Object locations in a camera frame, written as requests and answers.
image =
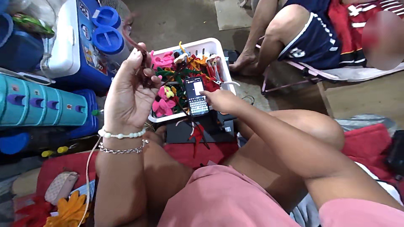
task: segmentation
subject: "white plastic basket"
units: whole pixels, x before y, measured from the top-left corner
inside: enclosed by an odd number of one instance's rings
[[[225,60],[225,56],[223,54],[223,49],[222,49],[222,45],[220,44],[219,40],[215,39],[215,38],[207,38],[204,40],[199,40],[199,41],[195,41],[195,42],[190,42],[187,44],[181,44],[181,46],[189,53],[191,52],[191,54],[195,54],[196,51],[198,52],[198,54],[203,52],[204,49],[204,55],[205,56],[209,56],[210,54],[217,54],[218,56],[220,56],[220,60],[221,60],[221,64],[220,64],[220,77],[223,79],[223,81],[231,81],[231,76],[230,76],[230,72],[229,69],[227,67],[227,63]],[[155,57],[163,57],[163,54],[165,52],[168,51],[179,51],[180,47],[179,46],[173,46],[170,48],[166,48],[163,50],[157,50],[154,52],[154,56]],[[225,90],[230,90],[231,92],[233,92],[234,94],[236,94],[236,91],[234,90],[234,86],[232,84],[224,84],[222,85],[222,88]],[[181,113],[177,113],[177,114],[173,114],[170,116],[165,116],[165,117],[161,117],[161,118],[154,118],[152,116],[152,112],[150,111],[149,114],[149,120],[151,122],[164,122],[164,121],[168,121],[171,119],[175,119],[175,118],[181,118],[181,117],[185,117],[185,113],[181,112]]]

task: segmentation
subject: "hand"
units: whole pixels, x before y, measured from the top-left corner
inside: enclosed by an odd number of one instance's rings
[[[112,134],[129,134],[142,130],[152,108],[153,101],[161,86],[161,80],[154,70],[147,68],[143,72],[151,77],[154,87],[143,88],[140,68],[143,56],[134,49],[118,70],[108,92],[104,106],[105,130]],[[151,57],[147,54],[146,66],[151,67]]]
[[[247,103],[228,90],[216,90],[214,92],[204,90],[200,93],[206,96],[207,101],[212,105],[213,109],[225,114],[235,115],[237,109],[243,103]]]

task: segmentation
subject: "phone screen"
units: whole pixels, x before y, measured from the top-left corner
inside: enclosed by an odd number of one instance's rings
[[[200,92],[204,90],[202,81],[186,81],[185,86],[188,98],[196,98],[200,96]]]
[[[186,95],[188,98],[189,108],[191,109],[191,115],[203,115],[209,112],[208,104],[206,103],[205,96],[201,95],[201,91],[204,90],[202,78],[194,77],[188,78],[184,81]]]

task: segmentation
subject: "sticker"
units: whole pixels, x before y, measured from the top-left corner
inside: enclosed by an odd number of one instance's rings
[[[20,91],[20,88],[18,87],[18,85],[12,84],[11,88],[13,91]]]
[[[88,31],[87,26],[85,26],[84,24],[81,25],[81,29],[83,30],[83,34],[86,37],[86,39],[91,40],[91,35],[90,32]]]
[[[100,14],[100,11],[98,9],[96,9],[93,14],[93,18],[97,18],[98,14]]]
[[[98,72],[107,76],[107,72],[110,66],[107,64],[107,60],[105,59],[105,57],[97,50],[97,48],[95,48],[95,46],[93,46],[92,42],[93,31],[95,29],[94,24],[90,20],[92,14],[90,14],[87,6],[81,0],[77,0],[77,2],[77,12],[82,12],[78,13],[78,23],[81,28],[80,44],[86,58],[85,63],[87,63],[88,66],[92,67]]]
[[[84,16],[87,17],[87,19],[90,19],[90,14],[89,14],[89,12],[88,12],[87,7],[86,7],[81,1],[79,2],[79,4],[80,4],[80,10],[81,10],[81,12],[84,14]]]

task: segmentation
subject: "person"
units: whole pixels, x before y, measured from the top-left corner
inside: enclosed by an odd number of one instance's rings
[[[135,49],[112,81],[104,128],[113,135],[142,130],[161,85],[144,69],[154,87],[142,87],[137,74],[142,60]],[[230,91],[202,93],[215,110],[238,117],[246,145],[224,165],[193,171],[164,151],[163,127],[142,138],[104,136],[109,150],[149,143],[140,153],[97,155],[95,226],[296,227],[288,213],[307,191],[324,227],[404,223],[404,208],[339,151],[343,131],[328,116],[306,110],[266,113]]]
[[[372,67],[362,50],[365,23],[380,11],[404,18],[394,0],[260,0],[239,58],[229,66],[246,76],[261,75],[275,60],[306,63],[316,69]],[[264,35],[258,56],[255,46]]]

